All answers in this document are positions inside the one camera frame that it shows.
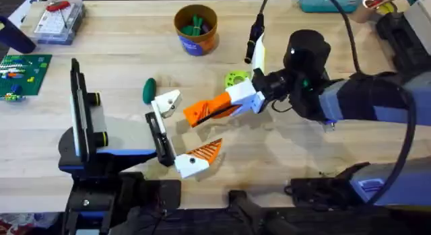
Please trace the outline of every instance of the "cup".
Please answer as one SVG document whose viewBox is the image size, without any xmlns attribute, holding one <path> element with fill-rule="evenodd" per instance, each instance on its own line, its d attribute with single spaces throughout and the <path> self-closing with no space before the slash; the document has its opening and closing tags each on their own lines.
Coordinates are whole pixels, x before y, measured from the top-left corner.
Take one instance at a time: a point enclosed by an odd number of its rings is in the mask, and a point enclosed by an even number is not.
<svg viewBox="0 0 431 235">
<path fill-rule="evenodd" d="M 208 26 L 209 32 L 200 36 L 189 36 L 181 32 L 183 27 L 192 24 L 194 15 L 203 19 L 203 23 Z M 202 56 L 214 48 L 217 31 L 217 15 L 211 8 L 204 5 L 188 5 L 183 7 L 175 15 L 174 25 L 181 44 L 183 44 L 184 49 L 190 55 Z"/>
<path fill-rule="evenodd" d="M 0 23 L 4 27 L 0 30 L 0 42 L 19 51 L 20 53 L 31 53 L 36 45 L 20 29 L 18 29 L 6 17 L 0 16 Z"/>
</svg>

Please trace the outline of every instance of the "plastic container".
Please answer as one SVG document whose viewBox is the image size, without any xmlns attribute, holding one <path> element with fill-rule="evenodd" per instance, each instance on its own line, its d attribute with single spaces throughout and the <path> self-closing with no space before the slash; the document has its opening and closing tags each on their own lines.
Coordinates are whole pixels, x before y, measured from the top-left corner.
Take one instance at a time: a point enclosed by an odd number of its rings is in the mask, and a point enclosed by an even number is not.
<svg viewBox="0 0 431 235">
<path fill-rule="evenodd" d="M 337 0 L 345 12 L 350 13 L 362 3 L 362 0 Z M 304 12 L 338 12 L 330 0 L 299 0 Z"/>
<path fill-rule="evenodd" d="M 0 16 L 0 22 L 4 25 L 0 29 L 0 42 L 24 54 L 31 53 L 36 48 L 32 40 L 6 17 Z"/>
<path fill-rule="evenodd" d="M 48 4 L 64 0 L 48 0 Z M 59 18 L 59 11 L 47 12 L 40 16 L 39 24 L 34 28 L 34 39 L 40 44 L 66 44 L 70 45 L 76 36 L 76 32 L 85 16 L 85 8 L 82 0 L 67 0 L 70 8 L 62 9 L 66 26 L 64 27 L 63 19 Z M 50 19 L 57 14 L 56 21 Z"/>
<path fill-rule="evenodd" d="M 200 36 L 183 34 L 180 31 L 181 28 L 191 24 L 194 15 L 203 18 L 203 22 L 205 22 L 211 30 Z M 217 32 L 217 15 L 211 8 L 204 5 L 188 5 L 176 13 L 174 25 L 181 44 L 183 44 L 184 49 L 190 55 L 202 56 L 214 48 Z"/>
</svg>

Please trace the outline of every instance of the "white plastic part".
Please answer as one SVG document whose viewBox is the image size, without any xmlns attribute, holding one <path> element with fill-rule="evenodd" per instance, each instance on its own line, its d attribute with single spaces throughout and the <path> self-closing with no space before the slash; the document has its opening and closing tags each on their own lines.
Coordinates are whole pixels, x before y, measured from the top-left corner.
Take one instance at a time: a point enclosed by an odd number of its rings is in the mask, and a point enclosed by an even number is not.
<svg viewBox="0 0 431 235">
<path fill-rule="evenodd" d="M 166 133 L 163 118 L 170 117 L 180 102 L 180 90 L 172 90 L 171 92 L 156 96 L 154 100 L 151 101 L 151 105 L 153 107 L 154 114 L 156 115 L 156 120 L 159 124 L 161 134 Z"/>
<path fill-rule="evenodd" d="M 404 12 L 404 17 L 427 53 L 431 54 L 431 0 L 417 0 Z"/>
<path fill-rule="evenodd" d="M 261 92 L 256 92 L 249 78 L 226 88 L 226 91 L 229 93 L 231 99 L 230 103 L 232 105 L 240 105 L 230 116 L 237 116 L 249 110 L 258 113 L 265 100 Z"/>
<path fill-rule="evenodd" d="M 180 90 L 173 90 L 171 92 L 156 96 L 153 101 L 157 103 L 162 117 L 168 118 L 174 113 L 176 107 L 181 102 Z"/>
<path fill-rule="evenodd" d="M 263 35 L 257 39 L 255 51 L 253 52 L 253 57 L 251 58 L 251 74 L 253 77 L 253 70 L 260 68 L 262 72 L 265 72 L 265 47 L 263 46 Z"/>
<path fill-rule="evenodd" d="M 175 168 L 181 178 L 187 178 L 209 168 L 209 163 L 189 154 L 181 154 L 175 158 Z"/>
</svg>

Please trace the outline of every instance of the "blue and orange cup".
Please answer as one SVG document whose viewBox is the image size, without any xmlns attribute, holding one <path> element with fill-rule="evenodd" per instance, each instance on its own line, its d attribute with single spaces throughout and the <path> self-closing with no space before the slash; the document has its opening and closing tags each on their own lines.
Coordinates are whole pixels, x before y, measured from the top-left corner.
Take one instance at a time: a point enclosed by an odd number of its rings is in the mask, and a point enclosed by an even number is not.
<svg viewBox="0 0 431 235">
<path fill-rule="evenodd" d="M 183 34 L 181 29 L 191 24 L 194 15 L 198 15 L 209 27 L 209 31 L 200 36 Z M 216 44 L 217 15 L 204 5 L 188 5 L 178 11 L 174 18 L 176 33 L 184 49 L 193 56 L 202 56 L 210 52 Z"/>
</svg>

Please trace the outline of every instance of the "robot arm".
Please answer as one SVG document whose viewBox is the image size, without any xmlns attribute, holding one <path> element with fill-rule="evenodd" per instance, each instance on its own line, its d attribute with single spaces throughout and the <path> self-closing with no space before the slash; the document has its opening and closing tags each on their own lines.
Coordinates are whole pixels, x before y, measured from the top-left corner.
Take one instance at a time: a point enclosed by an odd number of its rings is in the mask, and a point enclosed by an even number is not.
<svg viewBox="0 0 431 235">
<path fill-rule="evenodd" d="M 290 37 L 284 69 L 267 75 L 260 68 L 254 69 L 251 79 L 226 88 L 213 100 L 186 108 L 184 114 L 195 127 L 209 118 L 236 116 L 248 110 L 260 113 L 270 102 L 288 97 L 301 117 L 322 123 L 345 119 L 404 123 L 407 105 L 401 92 L 407 90 L 417 106 L 417 124 L 431 125 L 431 103 L 427 101 L 431 72 L 414 76 L 357 73 L 349 79 L 330 80 L 325 71 L 330 50 L 318 32 L 299 30 Z"/>
</svg>

